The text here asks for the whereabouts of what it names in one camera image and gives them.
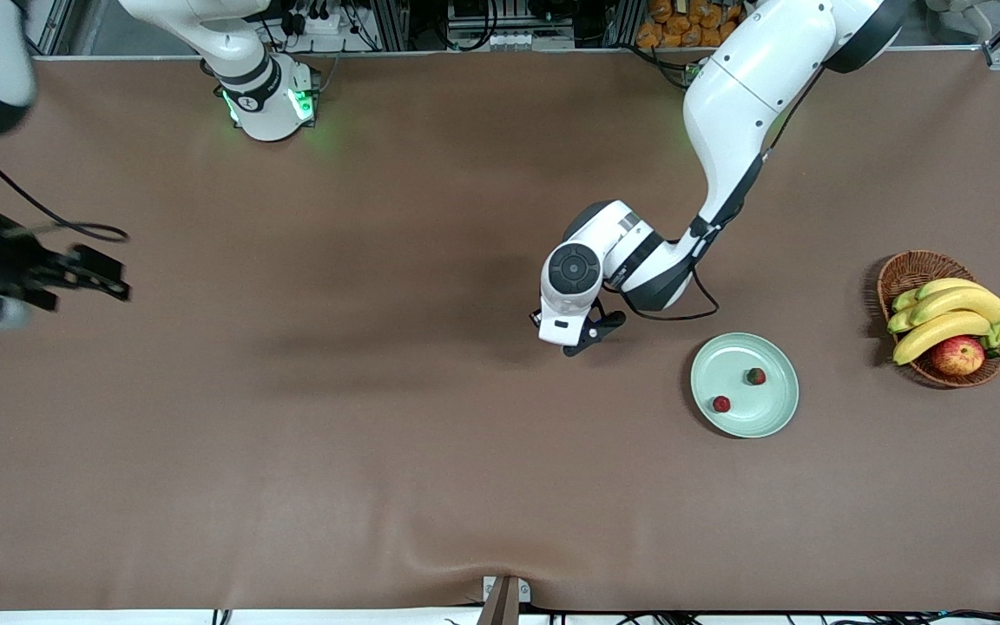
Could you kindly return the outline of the mint green round plate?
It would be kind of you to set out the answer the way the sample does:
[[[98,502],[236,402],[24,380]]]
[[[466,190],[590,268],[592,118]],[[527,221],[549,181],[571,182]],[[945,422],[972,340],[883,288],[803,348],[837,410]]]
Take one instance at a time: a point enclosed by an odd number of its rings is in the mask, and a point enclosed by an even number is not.
[[[750,386],[749,369],[765,369],[767,381]],[[689,371],[692,398],[717,430],[739,438],[761,438],[781,431],[793,419],[800,385],[793,363],[781,349],[761,336],[730,332],[707,341],[695,355]],[[712,411],[711,401],[727,396],[733,408],[727,414]]]

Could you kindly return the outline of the brown table mat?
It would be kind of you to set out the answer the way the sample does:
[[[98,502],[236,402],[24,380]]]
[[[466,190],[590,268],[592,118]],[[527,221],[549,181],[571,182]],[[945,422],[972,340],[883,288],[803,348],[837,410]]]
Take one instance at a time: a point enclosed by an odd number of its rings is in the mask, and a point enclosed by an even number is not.
[[[678,237],[681,95],[630,53],[339,64],[316,127],[227,121],[194,60],[48,60],[0,167],[122,227],[130,302],[0,333],[0,609],[1000,612],[1000,371],[892,363],[878,273],[947,254],[1000,298],[1000,71],[821,76],[699,268],[717,315],[575,359],[539,272],[592,202]],[[715,336],[793,364],[781,431],[717,430]]]

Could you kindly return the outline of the brown wicker basket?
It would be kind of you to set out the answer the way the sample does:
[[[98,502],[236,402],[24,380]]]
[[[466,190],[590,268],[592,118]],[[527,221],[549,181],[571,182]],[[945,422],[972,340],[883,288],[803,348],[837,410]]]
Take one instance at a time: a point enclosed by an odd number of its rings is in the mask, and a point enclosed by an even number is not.
[[[882,266],[876,281],[878,308],[880,308],[885,325],[886,321],[894,314],[891,304],[901,293],[905,290],[920,288],[930,281],[943,280],[944,278],[972,280],[979,284],[969,270],[947,254],[930,252],[930,250],[910,250],[910,252],[894,254]],[[900,335],[890,335],[894,341],[892,352],[904,335],[905,332],[900,333]],[[988,383],[1000,371],[1000,324],[993,325],[988,335],[976,336],[975,338],[984,345],[985,363],[979,371],[973,372],[971,375],[965,377],[942,376],[931,364],[930,352],[932,348],[906,365],[936,387],[968,388]]]

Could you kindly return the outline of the orange snack pile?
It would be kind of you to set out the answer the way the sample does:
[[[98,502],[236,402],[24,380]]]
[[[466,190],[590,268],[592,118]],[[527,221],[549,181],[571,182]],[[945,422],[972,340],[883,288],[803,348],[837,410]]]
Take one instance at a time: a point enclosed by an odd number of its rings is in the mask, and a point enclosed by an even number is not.
[[[717,48],[755,11],[754,0],[647,0],[640,49]]]

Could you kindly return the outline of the white power strip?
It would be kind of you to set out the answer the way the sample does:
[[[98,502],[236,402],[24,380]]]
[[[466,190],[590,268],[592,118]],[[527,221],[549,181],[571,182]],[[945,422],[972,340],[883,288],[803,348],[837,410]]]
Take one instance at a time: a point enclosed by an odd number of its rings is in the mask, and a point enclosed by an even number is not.
[[[345,32],[345,18],[340,4],[309,3],[295,4],[282,21],[289,36],[340,36]]]

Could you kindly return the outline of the red yellow apple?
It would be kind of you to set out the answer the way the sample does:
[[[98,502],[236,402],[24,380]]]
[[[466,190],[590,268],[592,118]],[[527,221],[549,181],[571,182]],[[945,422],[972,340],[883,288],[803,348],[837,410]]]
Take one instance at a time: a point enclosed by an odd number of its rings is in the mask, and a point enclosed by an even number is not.
[[[965,377],[979,371],[987,359],[987,351],[971,336],[956,336],[941,341],[930,351],[933,368],[942,376]]]

